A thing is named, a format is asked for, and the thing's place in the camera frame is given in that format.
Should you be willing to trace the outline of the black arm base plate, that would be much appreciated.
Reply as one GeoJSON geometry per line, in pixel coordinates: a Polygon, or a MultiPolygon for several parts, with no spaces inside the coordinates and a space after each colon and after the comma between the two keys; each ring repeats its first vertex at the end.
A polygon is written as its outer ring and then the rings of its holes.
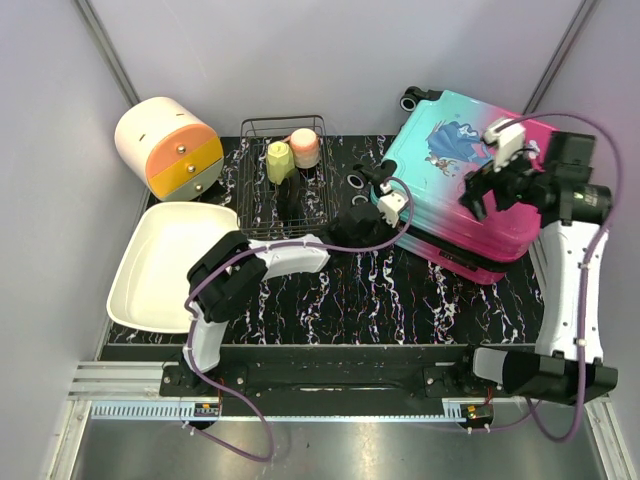
{"type": "Polygon", "coordinates": [[[471,375],[469,345],[224,345],[206,376],[246,396],[384,392],[411,397],[505,395],[471,375]]]}

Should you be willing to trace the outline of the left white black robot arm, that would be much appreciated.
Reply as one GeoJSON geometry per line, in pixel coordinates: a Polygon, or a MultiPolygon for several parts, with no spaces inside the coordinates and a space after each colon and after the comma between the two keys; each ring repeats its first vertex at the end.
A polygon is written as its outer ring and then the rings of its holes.
{"type": "Polygon", "coordinates": [[[262,282],[319,273],[337,267],[348,255],[393,245],[407,209],[403,199],[362,203],[338,215],[319,234],[288,240],[258,241],[237,228],[226,230],[187,273],[185,308],[192,325],[183,348],[187,366],[181,384],[196,396],[214,388],[226,326],[247,308],[262,282]]]}

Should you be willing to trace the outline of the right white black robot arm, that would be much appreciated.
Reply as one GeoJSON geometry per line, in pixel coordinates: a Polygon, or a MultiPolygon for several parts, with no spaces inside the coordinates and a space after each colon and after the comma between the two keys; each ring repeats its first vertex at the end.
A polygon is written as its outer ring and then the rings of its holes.
{"type": "Polygon", "coordinates": [[[489,162],[466,175],[459,202],[479,221],[488,216],[487,193],[499,211],[537,209],[548,270],[534,351],[474,348],[453,374],[463,395],[476,396],[491,382],[510,395],[575,405],[616,387],[618,372],[604,364],[598,331],[603,226],[613,202],[609,188],[590,182],[595,143],[591,135],[555,131],[539,170],[520,150],[507,166],[489,162]]]}

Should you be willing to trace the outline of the pink teal cartoon suitcase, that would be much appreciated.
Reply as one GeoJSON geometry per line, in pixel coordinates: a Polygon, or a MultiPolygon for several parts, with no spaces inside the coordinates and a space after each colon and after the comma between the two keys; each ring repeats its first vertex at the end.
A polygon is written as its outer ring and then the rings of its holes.
{"type": "Polygon", "coordinates": [[[450,90],[408,87],[400,107],[409,117],[383,158],[395,164],[394,188],[410,192],[414,206],[402,212],[410,221],[397,246],[477,284],[501,280],[537,238],[541,217],[518,203],[499,211],[493,195],[478,221],[459,198],[466,174],[492,158],[482,135],[494,121],[513,112],[450,90]]]}

